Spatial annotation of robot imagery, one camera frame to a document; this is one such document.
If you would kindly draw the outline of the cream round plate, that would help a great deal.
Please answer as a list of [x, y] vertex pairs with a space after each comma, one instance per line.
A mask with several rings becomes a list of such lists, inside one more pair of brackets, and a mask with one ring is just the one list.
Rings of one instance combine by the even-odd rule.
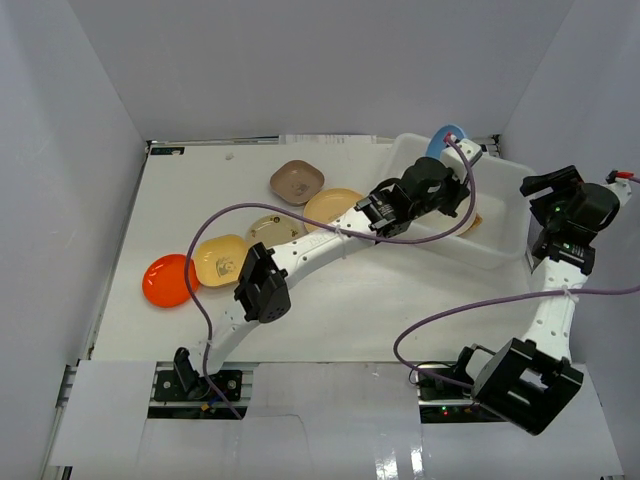
[[468, 217], [466, 217], [467, 211], [461, 211], [455, 218], [451, 218], [451, 226], [452, 236], [464, 236], [465, 234], [473, 231], [470, 229], [475, 216], [479, 214], [477, 211], [473, 211]]

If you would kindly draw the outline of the blue round plate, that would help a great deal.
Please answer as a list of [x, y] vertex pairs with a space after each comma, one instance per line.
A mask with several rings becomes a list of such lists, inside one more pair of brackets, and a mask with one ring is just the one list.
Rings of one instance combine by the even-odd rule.
[[467, 138], [466, 132], [461, 127], [455, 124], [444, 125], [431, 137], [425, 156], [439, 160], [441, 152], [447, 147], [445, 139], [449, 134], [457, 139]]

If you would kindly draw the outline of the yellow round plate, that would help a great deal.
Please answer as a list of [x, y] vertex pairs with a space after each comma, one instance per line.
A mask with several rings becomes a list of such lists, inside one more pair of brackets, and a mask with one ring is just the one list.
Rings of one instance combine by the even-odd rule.
[[363, 194], [347, 188], [323, 190], [306, 203], [303, 216], [323, 224], [330, 224], [363, 198]]

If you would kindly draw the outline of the brown square plate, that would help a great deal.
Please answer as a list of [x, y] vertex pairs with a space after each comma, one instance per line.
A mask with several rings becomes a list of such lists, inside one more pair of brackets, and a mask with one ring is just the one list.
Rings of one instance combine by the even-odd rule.
[[299, 159], [282, 165], [270, 178], [271, 190], [293, 206], [306, 204], [321, 191], [324, 174], [313, 165]]

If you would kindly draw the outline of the yellow square panda plate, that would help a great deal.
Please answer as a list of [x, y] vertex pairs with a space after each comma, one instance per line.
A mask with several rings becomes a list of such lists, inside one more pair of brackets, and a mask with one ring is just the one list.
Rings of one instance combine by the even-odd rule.
[[247, 252], [247, 242], [238, 235], [203, 241], [192, 257], [199, 282], [211, 288], [233, 284], [238, 280]]

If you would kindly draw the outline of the woven bamboo fan-shaped tray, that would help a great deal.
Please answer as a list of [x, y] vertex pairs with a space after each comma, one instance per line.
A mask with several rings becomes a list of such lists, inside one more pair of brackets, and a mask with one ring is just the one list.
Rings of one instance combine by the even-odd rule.
[[482, 218], [482, 216], [481, 216], [481, 215], [479, 215], [479, 214], [477, 214], [477, 215], [475, 216], [475, 219], [474, 219], [474, 221], [473, 221], [473, 223], [472, 223], [472, 225], [471, 225], [470, 229], [471, 229], [471, 230], [473, 230], [473, 229], [477, 228], [479, 225], [481, 225], [481, 224], [482, 224], [482, 222], [483, 222], [483, 218]]

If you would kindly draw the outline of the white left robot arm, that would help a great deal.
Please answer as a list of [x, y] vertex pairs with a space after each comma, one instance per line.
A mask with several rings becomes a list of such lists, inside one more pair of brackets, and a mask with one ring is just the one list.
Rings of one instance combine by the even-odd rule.
[[211, 375], [251, 331], [290, 310], [291, 290], [311, 273], [380, 243], [407, 245], [411, 241], [403, 235], [413, 222], [434, 211], [455, 217], [464, 200], [476, 197], [473, 164], [466, 154], [420, 157], [401, 177], [382, 181], [335, 221], [319, 223], [315, 231], [282, 245], [250, 247], [232, 304], [218, 320], [205, 320], [200, 357], [180, 370], [177, 387], [191, 399], [205, 396]]

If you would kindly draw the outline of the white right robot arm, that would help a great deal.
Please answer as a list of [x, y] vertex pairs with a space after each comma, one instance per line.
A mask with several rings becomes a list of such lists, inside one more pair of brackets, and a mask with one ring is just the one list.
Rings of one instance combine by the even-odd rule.
[[570, 331], [578, 293], [592, 273], [592, 243], [624, 206], [627, 180], [616, 170], [601, 184], [575, 166], [528, 176], [520, 192], [542, 230], [532, 255], [539, 303], [528, 330], [492, 354], [451, 374], [453, 390], [531, 435], [542, 433], [576, 396], [582, 373], [573, 367]]

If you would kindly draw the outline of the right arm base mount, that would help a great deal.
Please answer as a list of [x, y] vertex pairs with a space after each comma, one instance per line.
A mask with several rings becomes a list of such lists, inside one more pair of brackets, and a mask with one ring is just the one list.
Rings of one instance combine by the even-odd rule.
[[423, 425], [505, 423], [505, 420], [474, 403], [463, 388], [426, 375], [427, 371], [445, 375], [448, 364], [425, 363], [409, 374], [416, 388], [420, 420]]

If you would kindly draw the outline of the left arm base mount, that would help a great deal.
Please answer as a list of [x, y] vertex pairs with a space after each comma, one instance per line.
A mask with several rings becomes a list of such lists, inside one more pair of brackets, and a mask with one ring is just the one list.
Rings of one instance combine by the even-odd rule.
[[248, 409], [251, 393], [249, 374], [242, 370], [222, 370], [211, 380], [233, 405], [235, 415], [219, 394], [203, 379], [187, 392], [174, 370], [158, 370], [147, 417], [166, 420], [239, 420]]

